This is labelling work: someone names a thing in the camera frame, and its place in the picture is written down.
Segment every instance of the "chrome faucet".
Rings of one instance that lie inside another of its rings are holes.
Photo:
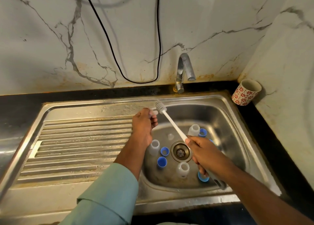
[[[174,92],[183,93],[183,69],[185,69],[187,80],[195,80],[194,70],[190,61],[188,54],[182,53],[178,61],[177,76],[175,78],[175,86],[173,88]]]

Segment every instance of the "cable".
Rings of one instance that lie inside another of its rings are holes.
[[[159,56],[158,56],[158,64],[157,64],[157,77],[156,77],[154,80],[147,81],[147,82],[135,82],[135,81],[129,80],[128,78],[126,78],[126,77],[123,75],[122,70],[121,70],[121,68],[120,68],[120,66],[119,66],[119,64],[118,64],[118,62],[117,62],[117,60],[116,60],[116,56],[115,56],[115,54],[114,54],[114,52],[113,52],[112,45],[111,45],[109,36],[108,36],[108,34],[107,34],[107,31],[106,31],[104,25],[102,24],[102,22],[101,22],[101,20],[100,20],[100,17],[98,16],[98,13],[97,13],[97,11],[96,11],[96,9],[95,9],[95,7],[94,7],[92,1],[91,1],[91,0],[88,0],[88,1],[89,1],[89,4],[92,6],[92,9],[93,9],[93,11],[94,11],[94,13],[95,13],[95,15],[96,15],[96,17],[97,17],[99,23],[100,23],[100,25],[101,25],[101,27],[102,27],[102,29],[103,29],[105,35],[106,35],[106,37],[107,37],[107,40],[108,40],[108,43],[109,43],[109,46],[110,46],[110,49],[111,49],[111,52],[112,52],[112,56],[113,56],[113,58],[114,58],[114,60],[115,60],[115,62],[116,62],[116,64],[117,64],[117,67],[119,68],[119,71],[120,71],[122,77],[123,77],[124,79],[126,79],[127,81],[129,81],[129,82],[131,82],[131,83],[134,83],[134,84],[147,84],[147,83],[151,83],[151,82],[156,81],[156,80],[158,79],[158,77],[159,77],[159,62],[160,62],[160,55],[161,55],[161,42],[160,42],[160,32],[159,32],[159,0],[157,0],[157,11],[156,11],[156,15],[157,15],[157,31],[158,31],[158,40],[159,40]]]

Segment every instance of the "marble wall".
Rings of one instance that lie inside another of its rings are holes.
[[[162,58],[173,83],[187,52],[197,81],[235,80],[285,0],[160,0]],[[156,0],[92,0],[133,81],[156,77]],[[131,87],[87,0],[0,0],[0,95]]]
[[[314,188],[314,0],[286,1],[244,78],[263,86],[256,107]]]

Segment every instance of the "sleeve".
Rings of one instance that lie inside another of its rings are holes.
[[[112,163],[78,197],[78,205],[59,225],[131,223],[139,184],[123,165]]]

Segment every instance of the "person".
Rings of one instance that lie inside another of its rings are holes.
[[[116,160],[77,199],[77,206],[59,225],[122,225],[131,223],[138,179],[146,148],[152,142],[156,115],[143,108],[132,119],[132,134]],[[189,136],[199,171],[212,171],[236,193],[257,224],[311,224],[314,222],[282,201],[265,185],[240,170],[208,139]]]

